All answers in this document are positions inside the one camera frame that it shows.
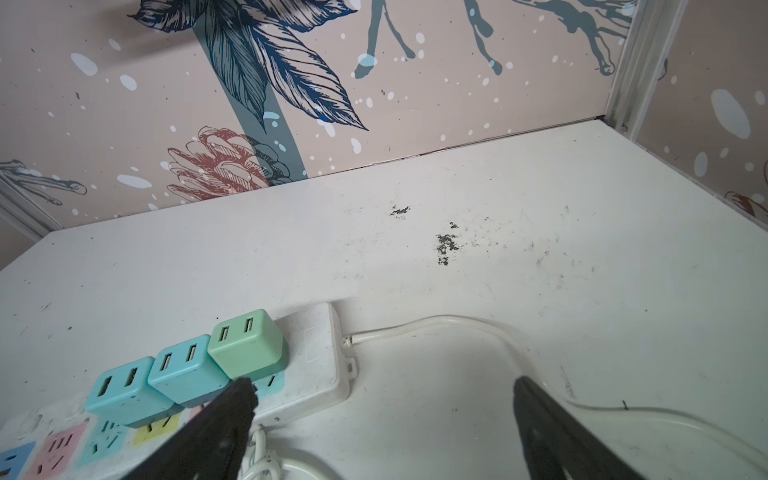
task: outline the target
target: wallpaper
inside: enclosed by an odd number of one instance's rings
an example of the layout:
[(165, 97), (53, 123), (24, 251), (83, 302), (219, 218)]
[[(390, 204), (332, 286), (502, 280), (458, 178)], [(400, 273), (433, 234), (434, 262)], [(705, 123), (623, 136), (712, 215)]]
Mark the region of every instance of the wallpaper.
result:
[(8, 0), (0, 175), (64, 227), (604, 113), (634, 0)]
[(765, 18), (761, 0), (689, 2), (637, 141), (768, 225)]

